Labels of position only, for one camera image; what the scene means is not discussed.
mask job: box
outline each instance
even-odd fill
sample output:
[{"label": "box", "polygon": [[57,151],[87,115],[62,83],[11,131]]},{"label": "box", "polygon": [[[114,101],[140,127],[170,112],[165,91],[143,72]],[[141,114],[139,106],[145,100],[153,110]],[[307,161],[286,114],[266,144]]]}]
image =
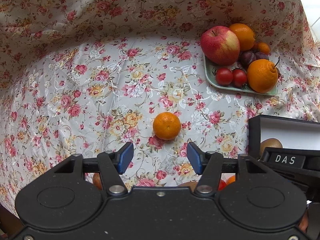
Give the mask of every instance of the box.
[{"label": "box", "polygon": [[259,159],[260,143],[269,138],[287,149],[320,150],[320,123],[264,114],[249,119],[250,156]]}]

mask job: red apple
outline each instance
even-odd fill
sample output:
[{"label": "red apple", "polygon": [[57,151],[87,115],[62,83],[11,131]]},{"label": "red apple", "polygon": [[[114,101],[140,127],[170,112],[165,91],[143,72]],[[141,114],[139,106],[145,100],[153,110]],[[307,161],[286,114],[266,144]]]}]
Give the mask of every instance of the red apple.
[{"label": "red apple", "polygon": [[200,39],[204,54],[220,66],[230,66],[239,57],[240,43],[232,30],[215,26],[204,32]]}]

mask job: square tray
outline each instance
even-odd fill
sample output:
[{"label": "square tray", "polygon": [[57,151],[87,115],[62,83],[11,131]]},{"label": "square tray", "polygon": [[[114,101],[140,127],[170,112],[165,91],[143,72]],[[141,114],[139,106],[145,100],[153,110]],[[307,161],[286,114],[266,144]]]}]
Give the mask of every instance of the square tray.
[{"label": "square tray", "polygon": [[278,139],[284,149],[320,150],[320,123],[271,115],[249,119],[249,155],[260,158],[260,143]]},{"label": "square tray", "polygon": [[[258,93],[254,90],[252,90],[248,85],[245,85],[244,89],[241,88],[235,88],[232,85],[228,85],[228,86],[221,86],[216,82],[216,78],[212,73],[212,69],[216,68],[220,68],[220,66],[216,65],[215,63],[213,63],[211,60],[209,60],[205,55],[204,56],[204,72],[205,72],[205,76],[208,80],[208,82],[213,85],[216,88],[219,89],[226,89],[226,90],[232,90],[232,91],[237,91],[237,92],[243,92],[243,93],[252,93],[252,94],[259,94],[259,95],[266,95],[266,96],[275,96],[278,93],[278,88],[277,85],[274,86],[274,88],[267,92],[267,93]],[[227,68],[229,68],[230,70],[233,70],[235,68],[237,68],[237,62],[235,62],[233,65],[228,66]]]}]

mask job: white tile floor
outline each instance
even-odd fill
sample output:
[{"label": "white tile floor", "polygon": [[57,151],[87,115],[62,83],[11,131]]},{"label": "white tile floor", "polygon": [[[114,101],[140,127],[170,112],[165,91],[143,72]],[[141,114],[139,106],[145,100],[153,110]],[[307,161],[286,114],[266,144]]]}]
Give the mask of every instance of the white tile floor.
[{"label": "white tile floor", "polygon": [[320,0],[301,0],[313,36],[320,40]]}]

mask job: green plate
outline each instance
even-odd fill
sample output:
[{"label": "green plate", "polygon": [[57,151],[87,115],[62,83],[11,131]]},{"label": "green plate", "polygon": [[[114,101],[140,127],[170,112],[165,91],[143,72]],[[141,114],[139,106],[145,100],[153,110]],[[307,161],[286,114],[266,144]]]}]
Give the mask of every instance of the green plate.
[{"label": "green plate", "polygon": [[[216,78],[212,73],[212,72],[215,71],[215,69],[220,68],[220,66],[216,65],[215,63],[213,63],[205,55],[203,55],[203,56],[204,56],[204,72],[205,72],[205,76],[206,76],[208,82],[211,85],[213,85],[214,87],[216,87],[216,88],[232,90],[232,91],[238,91],[238,92],[244,92],[244,93],[266,95],[266,96],[275,96],[278,93],[277,85],[275,85],[274,88],[271,91],[267,92],[267,93],[258,93],[256,91],[252,90],[248,85],[244,85],[244,88],[235,88],[232,85],[221,86],[216,82]],[[235,62],[233,65],[231,65],[231,66],[229,66],[227,68],[229,68],[230,70],[233,70],[233,69],[237,68],[237,62]]]}]

